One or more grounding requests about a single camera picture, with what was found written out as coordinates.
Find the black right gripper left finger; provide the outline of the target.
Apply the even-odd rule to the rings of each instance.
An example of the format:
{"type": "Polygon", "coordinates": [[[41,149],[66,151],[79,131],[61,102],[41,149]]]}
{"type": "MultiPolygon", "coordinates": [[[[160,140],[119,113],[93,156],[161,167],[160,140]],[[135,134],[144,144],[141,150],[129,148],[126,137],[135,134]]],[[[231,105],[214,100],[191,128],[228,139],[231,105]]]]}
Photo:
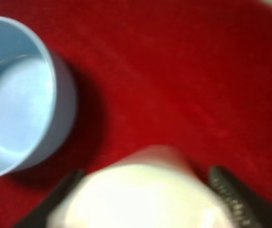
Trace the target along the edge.
{"type": "Polygon", "coordinates": [[[17,222],[13,228],[45,228],[48,215],[64,201],[85,175],[81,169],[70,172],[39,205],[17,222]]]}

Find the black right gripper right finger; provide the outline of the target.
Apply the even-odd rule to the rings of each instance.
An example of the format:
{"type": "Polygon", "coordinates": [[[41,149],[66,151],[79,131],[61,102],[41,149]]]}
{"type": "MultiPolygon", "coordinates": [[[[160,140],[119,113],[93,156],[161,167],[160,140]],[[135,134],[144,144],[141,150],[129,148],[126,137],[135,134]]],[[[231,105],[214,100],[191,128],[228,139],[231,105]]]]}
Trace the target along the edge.
{"type": "Polygon", "coordinates": [[[209,184],[229,208],[238,228],[272,228],[272,204],[228,169],[211,167],[209,184]]]}

